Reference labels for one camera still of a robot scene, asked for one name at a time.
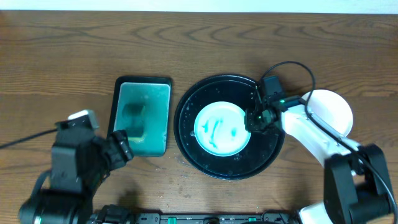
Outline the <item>mint plate with three smears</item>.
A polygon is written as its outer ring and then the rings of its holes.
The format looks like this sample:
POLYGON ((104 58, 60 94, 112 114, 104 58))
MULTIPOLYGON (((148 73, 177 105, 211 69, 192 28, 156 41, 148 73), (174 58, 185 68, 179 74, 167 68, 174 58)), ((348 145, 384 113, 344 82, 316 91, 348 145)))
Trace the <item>mint plate with three smears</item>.
POLYGON ((211 103, 195 118, 195 138, 202 149, 214 156, 233 156, 242 151, 251 138, 244 116, 245 112, 233 103, 211 103))

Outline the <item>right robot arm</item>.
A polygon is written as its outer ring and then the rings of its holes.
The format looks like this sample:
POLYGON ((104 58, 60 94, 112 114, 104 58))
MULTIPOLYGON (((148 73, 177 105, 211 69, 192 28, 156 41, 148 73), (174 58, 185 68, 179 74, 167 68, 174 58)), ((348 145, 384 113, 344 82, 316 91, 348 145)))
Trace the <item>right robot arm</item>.
POLYGON ((323 166, 323 202, 301 209, 302 223, 367 223, 397 215, 381 148, 375 144, 363 146, 347 137, 348 129, 337 129, 351 117, 344 99, 321 101, 310 95, 263 98, 245 111, 249 132, 288 134, 323 166))

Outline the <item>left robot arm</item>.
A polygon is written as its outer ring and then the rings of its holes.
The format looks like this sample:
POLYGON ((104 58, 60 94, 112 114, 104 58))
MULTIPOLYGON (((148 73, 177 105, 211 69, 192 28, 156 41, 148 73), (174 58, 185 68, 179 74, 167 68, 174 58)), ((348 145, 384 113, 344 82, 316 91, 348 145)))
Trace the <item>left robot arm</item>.
POLYGON ((111 171, 124 167, 133 157, 124 130, 107 139, 89 128, 60 130, 52 146, 52 167, 37 179, 19 210, 19 221, 86 223, 99 186, 111 171))

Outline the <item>white plate with smears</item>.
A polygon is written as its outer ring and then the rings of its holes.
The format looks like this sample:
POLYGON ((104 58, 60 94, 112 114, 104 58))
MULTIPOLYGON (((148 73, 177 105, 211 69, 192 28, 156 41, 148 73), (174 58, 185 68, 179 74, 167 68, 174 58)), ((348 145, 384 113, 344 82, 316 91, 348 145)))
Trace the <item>white plate with smears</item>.
POLYGON ((314 112, 334 130, 346 137, 353 127, 353 112, 347 101, 330 90, 315 90, 308 104, 314 112))

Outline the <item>green scrubbing sponge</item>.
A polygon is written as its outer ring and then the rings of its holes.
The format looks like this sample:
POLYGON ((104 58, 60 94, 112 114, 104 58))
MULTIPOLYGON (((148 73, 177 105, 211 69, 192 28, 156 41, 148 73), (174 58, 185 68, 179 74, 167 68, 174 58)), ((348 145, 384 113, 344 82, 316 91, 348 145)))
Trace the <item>green scrubbing sponge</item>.
POLYGON ((143 104, 127 104, 123 108, 123 118, 125 120, 128 140, 141 141, 144 137, 144 114, 143 104))

